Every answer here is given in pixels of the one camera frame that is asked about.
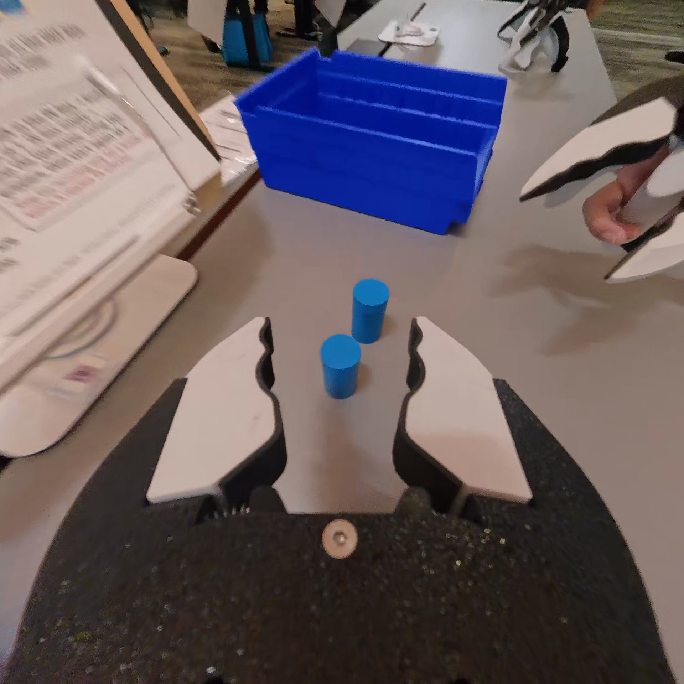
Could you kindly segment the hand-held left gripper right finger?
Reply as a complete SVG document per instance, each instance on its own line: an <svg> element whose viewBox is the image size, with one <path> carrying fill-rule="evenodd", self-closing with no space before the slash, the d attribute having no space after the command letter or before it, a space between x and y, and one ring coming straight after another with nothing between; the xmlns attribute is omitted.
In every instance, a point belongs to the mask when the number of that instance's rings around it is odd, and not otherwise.
<svg viewBox="0 0 684 684"><path fill-rule="evenodd" d="M526 505L532 498L494 377L455 338L423 316L411 322L408 391L393 465L436 512L459 512L470 496Z"/></svg>

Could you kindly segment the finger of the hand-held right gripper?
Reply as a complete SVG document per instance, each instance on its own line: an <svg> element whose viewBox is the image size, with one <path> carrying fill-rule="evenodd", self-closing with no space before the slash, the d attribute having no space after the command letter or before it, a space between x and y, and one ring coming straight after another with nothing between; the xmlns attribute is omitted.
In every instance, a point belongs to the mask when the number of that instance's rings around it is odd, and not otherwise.
<svg viewBox="0 0 684 684"><path fill-rule="evenodd" d="M625 248L625 255L605 275L609 283L646 278L683 261L683 222L654 225Z"/></svg>
<svg viewBox="0 0 684 684"><path fill-rule="evenodd" d="M520 201L553 193L614 166L653 157L679 130L679 108L666 98L592 124L552 154L520 191Z"/></svg>

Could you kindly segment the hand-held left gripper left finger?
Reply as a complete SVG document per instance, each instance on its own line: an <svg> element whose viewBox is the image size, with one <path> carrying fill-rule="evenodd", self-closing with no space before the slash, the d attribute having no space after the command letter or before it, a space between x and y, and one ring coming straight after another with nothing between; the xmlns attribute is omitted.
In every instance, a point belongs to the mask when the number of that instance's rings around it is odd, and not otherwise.
<svg viewBox="0 0 684 684"><path fill-rule="evenodd" d="M274 342L258 316L206 353L185 385L146 492L150 504L209 495L250 505L287 463L272 388Z"/></svg>

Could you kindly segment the blue cylinder block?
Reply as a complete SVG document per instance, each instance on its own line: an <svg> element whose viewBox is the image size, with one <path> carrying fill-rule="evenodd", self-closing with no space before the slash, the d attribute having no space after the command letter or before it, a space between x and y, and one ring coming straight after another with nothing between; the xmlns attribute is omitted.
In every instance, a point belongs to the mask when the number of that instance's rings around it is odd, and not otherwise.
<svg viewBox="0 0 684 684"><path fill-rule="evenodd" d="M376 278L365 278L353 289L352 336L362 344L376 342L384 325L389 287Z"/></svg>
<svg viewBox="0 0 684 684"><path fill-rule="evenodd" d="M331 398L346 399L356 391L361 347L349 335L337 334L320 346L323 383Z"/></svg>

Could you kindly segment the plain blue plastic bin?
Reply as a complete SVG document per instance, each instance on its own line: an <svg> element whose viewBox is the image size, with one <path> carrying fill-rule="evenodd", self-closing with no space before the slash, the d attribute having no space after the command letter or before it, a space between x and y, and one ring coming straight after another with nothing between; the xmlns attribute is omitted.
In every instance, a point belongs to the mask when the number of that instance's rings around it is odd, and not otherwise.
<svg viewBox="0 0 684 684"><path fill-rule="evenodd" d="M444 235L471 216L507 85L311 48L235 105L269 188Z"/></svg>

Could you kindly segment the person's right hand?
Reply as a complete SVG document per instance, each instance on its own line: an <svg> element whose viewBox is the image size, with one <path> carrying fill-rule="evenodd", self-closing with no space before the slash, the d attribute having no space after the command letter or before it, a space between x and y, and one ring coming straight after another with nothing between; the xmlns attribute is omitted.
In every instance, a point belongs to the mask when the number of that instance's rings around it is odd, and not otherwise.
<svg viewBox="0 0 684 684"><path fill-rule="evenodd" d="M587 198L583 205L584 221L596 239L621 245L641 234L638 225L621 218L623 209L668 154L669 150L664 146L652 157L623 167L614 181Z"/></svg>

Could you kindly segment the black and white device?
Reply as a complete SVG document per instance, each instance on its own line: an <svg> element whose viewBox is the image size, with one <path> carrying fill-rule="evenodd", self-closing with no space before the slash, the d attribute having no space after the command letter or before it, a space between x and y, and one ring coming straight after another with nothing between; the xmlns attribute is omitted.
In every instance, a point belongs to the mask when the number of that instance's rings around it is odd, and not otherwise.
<svg viewBox="0 0 684 684"><path fill-rule="evenodd" d="M523 1L497 32L509 44L500 72L527 71L535 56L544 53L551 60L551 73L559 73L569 60L570 37L564 20L569 6L569 1Z"/></svg>

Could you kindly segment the clear plastic packet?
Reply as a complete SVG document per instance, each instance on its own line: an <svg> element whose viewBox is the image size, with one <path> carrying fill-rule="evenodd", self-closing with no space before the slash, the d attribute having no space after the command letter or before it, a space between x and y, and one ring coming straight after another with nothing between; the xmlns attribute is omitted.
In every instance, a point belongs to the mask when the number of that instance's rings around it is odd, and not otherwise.
<svg viewBox="0 0 684 684"><path fill-rule="evenodd" d="M245 180L258 164L233 94L201 111L200 118L219 154L222 186Z"/></svg>

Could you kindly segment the printed instruction sheet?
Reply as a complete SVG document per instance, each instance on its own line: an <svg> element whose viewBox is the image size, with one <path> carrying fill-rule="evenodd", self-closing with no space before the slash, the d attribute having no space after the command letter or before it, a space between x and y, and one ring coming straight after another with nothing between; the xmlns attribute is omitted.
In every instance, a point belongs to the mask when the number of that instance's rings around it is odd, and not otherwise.
<svg viewBox="0 0 684 684"><path fill-rule="evenodd" d="M218 172L95 1L1 2L1 335L183 227Z"/></svg>

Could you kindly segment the blue bag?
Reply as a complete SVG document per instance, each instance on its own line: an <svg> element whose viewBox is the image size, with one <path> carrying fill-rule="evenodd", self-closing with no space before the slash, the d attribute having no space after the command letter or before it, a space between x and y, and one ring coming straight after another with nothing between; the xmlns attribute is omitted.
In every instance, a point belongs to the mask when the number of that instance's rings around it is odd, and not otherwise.
<svg viewBox="0 0 684 684"><path fill-rule="evenodd" d="M266 71L272 58L267 15L255 12L250 14L250 19L252 38L248 40L240 14L228 11L224 20L220 54L227 66Z"/></svg>

